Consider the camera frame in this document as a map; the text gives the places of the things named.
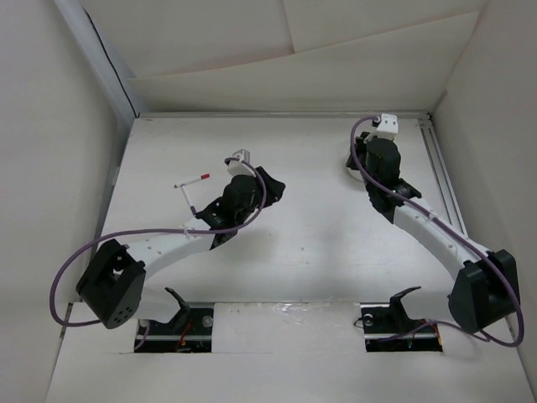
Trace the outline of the red capped white marker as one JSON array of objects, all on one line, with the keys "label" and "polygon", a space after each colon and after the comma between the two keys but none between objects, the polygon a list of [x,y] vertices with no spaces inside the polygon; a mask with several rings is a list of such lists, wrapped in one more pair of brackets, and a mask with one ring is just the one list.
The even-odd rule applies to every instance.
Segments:
[{"label": "red capped white marker", "polygon": [[189,179],[187,181],[182,181],[179,184],[175,184],[174,188],[180,188],[180,187],[189,186],[189,185],[195,184],[196,182],[206,180],[206,179],[208,179],[210,177],[211,177],[210,173],[198,175],[198,176],[196,176],[194,178],[191,178],[191,179]]}]

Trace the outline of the purple capped white marker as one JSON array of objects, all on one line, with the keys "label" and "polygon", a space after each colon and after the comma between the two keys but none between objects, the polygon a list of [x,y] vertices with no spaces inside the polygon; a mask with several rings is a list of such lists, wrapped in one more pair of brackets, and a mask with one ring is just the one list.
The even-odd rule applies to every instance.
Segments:
[{"label": "purple capped white marker", "polygon": [[186,204],[188,206],[188,208],[190,209],[190,212],[192,213],[193,216],[196,215],[197,211],[196,211],[196,208],[194,207],[191,199],[190,199],[190,196],[185,188],[185,186],[180,186],[180,190],[183,194],[183,197],[185,198],[185,201],[186,201]]}]

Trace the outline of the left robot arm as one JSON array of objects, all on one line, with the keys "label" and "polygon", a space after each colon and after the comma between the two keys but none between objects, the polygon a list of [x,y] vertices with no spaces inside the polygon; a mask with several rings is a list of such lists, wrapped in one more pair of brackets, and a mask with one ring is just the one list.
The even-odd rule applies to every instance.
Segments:
[{"label": "left robot arm", "polygon": [[237,235],[255,212],[278,202],[285,184],[263,167],[234,175],[217,199],[177,233],[133,243],[116,238],[102,243],[76,285],[76,292],[107,329],[134,318],[158,322],[167,332],[181,331],[190,307],[172,288],[163,294],[145,287],[147,279],[193,254],[211,251]]}]

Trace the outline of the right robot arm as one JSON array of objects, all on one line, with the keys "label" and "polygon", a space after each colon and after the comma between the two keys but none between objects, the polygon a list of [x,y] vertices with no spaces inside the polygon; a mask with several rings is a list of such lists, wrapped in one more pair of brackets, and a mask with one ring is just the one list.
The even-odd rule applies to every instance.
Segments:
[{"label": "right robot arm", "polygon": [[400,176],[401,155],[390,139],[363,132],[353,140],[347,168],[360,173],[373,208],[429,251],[454,285],[448,310],[463,330],[479,332],[520,306],[516,261],[504,249],[493,252],[436,215]]}]

